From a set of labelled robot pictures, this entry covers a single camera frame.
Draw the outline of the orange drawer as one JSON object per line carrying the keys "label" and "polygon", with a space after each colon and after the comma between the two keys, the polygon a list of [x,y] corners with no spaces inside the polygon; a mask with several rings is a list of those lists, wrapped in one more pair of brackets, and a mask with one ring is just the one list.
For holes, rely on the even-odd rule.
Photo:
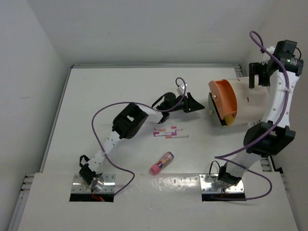
{"label": "orange drawer", "polygon": [[223,119],[225,116],[236,115],[237,101],[231,84],[223,79],[219,81],[210,81],[209,88],[212,95],[215,95],[214,103],[219,113],[219,117]]}

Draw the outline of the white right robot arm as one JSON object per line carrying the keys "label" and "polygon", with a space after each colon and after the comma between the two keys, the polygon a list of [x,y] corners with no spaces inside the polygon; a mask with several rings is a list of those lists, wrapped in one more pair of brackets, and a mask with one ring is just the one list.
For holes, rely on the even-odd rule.
{"label": "white right robot arm", "polygon": [[237,185],[255,162],[277,155],[294,140],[289,111],[304,66],[304,61],[295,56],[296,50],[297,42],[279,41],[274,47],[261,47],[268,59],[249,64],[249,78],[258,77],[258,84],[268,88],[269,99],[261,121],[246,132],[243,148],[230,153],[233,159],[220,168],[218,181],[225,186]]}

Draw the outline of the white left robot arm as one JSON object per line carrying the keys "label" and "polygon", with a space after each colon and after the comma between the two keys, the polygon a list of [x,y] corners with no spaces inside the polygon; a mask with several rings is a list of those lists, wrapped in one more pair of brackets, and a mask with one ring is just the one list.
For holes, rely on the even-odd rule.
{"label": "white left robot arm", "polygon": [[149,115],[154,115],[155,123],[162,124],[169,119],[171,112],[190,113],[205,108],[189,92],[179,96],[167,92],[159,97],[151,107],[136,102],[125,102],[125,104],[127,106],[113,119],[111,133],[105,143],[100,141],[95,131],[93,132],[101,148],[98,153],[93,158],[82,155],[79,159],[79,175],[89,186],[103,173],[106,155],[110,154],[121,140],[133,138]]}

